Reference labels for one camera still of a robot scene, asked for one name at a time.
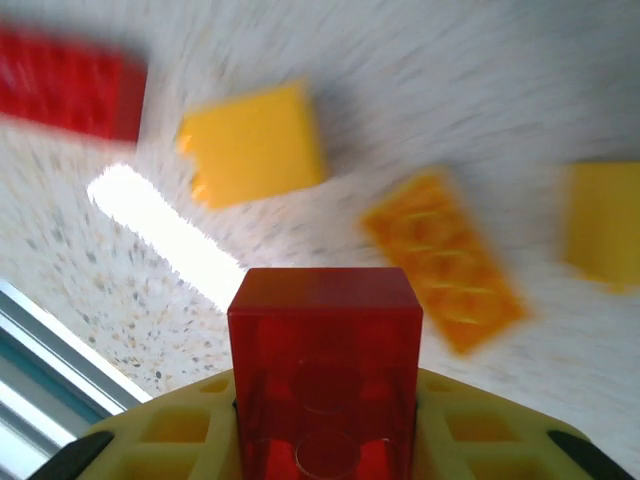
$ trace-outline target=toy block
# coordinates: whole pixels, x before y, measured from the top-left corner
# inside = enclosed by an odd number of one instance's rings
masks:
[[[362,219],[387,258],[404,269],[423,307],[465,354],[525,316],[444,168],[432,168]]]
[[[412,480],[633,480],[570,425],[427,370],[417,378]],[[232,370],[157,397],[94,425],[30,480],[260,480],[243,476],[234,397]],[[283,444],[273,451],[289,461],[266,478],[300,480]],[[368,444],[360,464],[372,468],[355,478],[396,478],[387,454]]]
[[[640,285],[640,162],[569,167],[565,260],[623,292]]]
[[[228,316],[245,478],[409,478],[422,309],[401,269],[252,269]]]
[[[137,142],[146,65],[75,39],[0,25],[0,113]]]
[[[302,81],[189,113],[177,141],[196,160],[193,198],[210,208],[311,187],[327,177]]]

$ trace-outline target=translucent red brick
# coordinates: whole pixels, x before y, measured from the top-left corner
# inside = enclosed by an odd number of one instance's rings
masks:
[[[401,269],[252,269],[228,317],[245,478],[410,478],[422,309]]]
[[[116,50],[0,25],[0,113],[137,142],[146,65]]]

